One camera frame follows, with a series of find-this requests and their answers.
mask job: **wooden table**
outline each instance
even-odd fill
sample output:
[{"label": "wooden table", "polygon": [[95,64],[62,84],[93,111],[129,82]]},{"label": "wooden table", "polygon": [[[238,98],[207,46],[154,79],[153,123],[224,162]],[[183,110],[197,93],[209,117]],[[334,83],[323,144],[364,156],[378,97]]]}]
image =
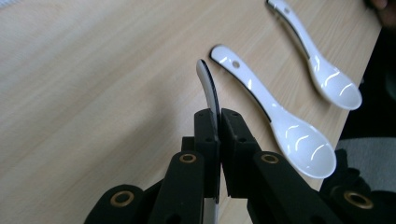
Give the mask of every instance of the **wooden table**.
[{"label": "wooden table", "polygon": [[[362,1],[289,0],[323,55],[357,84],[380,25]],[[335,146],[348,111],[314,89],[304,55],[262,0],[21,0],[0,9],[0,223],[82,223],[119,184],[163,178],[193,114],[207,108],[204,59],[221,107],[279,152],[253,98],[209,51],[225,44],[275,98]],[[304,179],[314,189],[321,180]],[[226,197],[220,223],[250,223]]]}]

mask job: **brass screw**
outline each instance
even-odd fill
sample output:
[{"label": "brass screw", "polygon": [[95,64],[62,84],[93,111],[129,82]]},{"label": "brass screw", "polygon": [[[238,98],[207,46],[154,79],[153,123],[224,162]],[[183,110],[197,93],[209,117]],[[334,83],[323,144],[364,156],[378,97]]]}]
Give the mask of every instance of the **brass screw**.
[{"label": "brass screw", "polygon": [[[127,199],[122,202],[118,202],[117,198],[120,196],[127,196]],[[110,203],[115,207],[125,207],[126,205],[130,204],[133,200],[134,200],[134,194],[131,191],[122,190],[115,193],[113,197],[111,197]]]},{"label": "brass screw", "polygon": [[346,199],[347,202],[362,209],[372,209],[374,207],[373,202],[370,199],[355,191],[351,191],[351,190],[345,191],[344,198]]}]

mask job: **black metal bracket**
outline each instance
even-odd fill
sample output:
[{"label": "black metal bracket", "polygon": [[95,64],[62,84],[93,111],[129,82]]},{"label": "black metal bracket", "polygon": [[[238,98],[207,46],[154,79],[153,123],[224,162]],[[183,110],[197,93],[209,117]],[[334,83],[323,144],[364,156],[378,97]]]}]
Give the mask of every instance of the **black metal bracket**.
[{"label": "black metal bracket", "polygon": [[203,223],[204,199],[219,201],[220,164],[229,196],[247,199],[253,223],[395,223],[384,204],[352,187],[330,196],[311,189],[283,156],[261,150],[239,113],[221,110],[219,136],[211,117],[209,109],[194,115],[194,137],[183,137],[162,181],[110,189],[85,223]]}]

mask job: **screw hole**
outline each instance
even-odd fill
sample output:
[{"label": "screw hole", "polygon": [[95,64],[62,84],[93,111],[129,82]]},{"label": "screw hole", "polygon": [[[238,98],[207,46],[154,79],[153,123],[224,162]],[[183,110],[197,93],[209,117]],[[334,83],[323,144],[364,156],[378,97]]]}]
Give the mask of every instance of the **screw hole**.
[{"label": "screw hole", "polygon": [[264,154],[262,155],[262,161],[275,164],[279,162],[279,159],[276,156]]},{"label": "screw hole", "polygon": [[233,67],[234,67],[234,68],[239,68],[239,67],[240,67],[239,62],[233,61]]},{"label": "screw hole", "polygon": [[178,159],[184,163],[193,163],[197,160],[196,156],[193,154],[184,154],[181,155]]},{"label": "screw hole", "polygon": [[326,224],[326,221],[323,219],[323,217],[318,216],[312,216],[310,221],[313,224]]},{"label": "screw hole", "polygon": [[166,224],[179,224],[181,223],[181,217],[177,214],[173,214],[166,219]]}]

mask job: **spoon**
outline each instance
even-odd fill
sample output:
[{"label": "spoon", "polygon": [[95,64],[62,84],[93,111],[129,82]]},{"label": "spoon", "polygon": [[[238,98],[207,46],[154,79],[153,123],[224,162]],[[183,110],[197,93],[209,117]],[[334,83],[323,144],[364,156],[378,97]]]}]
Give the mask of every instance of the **spoon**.
[{"label": "spoon", "polygon": [[361,92],[355,83],[337,67],[329,63],[319,52],[303,24],[291,7],[283,0],[267,0],[281,15],[300,39],[308,57],[308,66],[315,87],[330,103],[346,110],[361,106]]},{"label": "spoon", "polygon": [[326,178],[332,174],[336,164],[334,150],[320,131],[283,108],[230,49],[217,45],[211,50],[210,57],[256,98],[270,120],[280,149],[296,170],[313,178]]}]

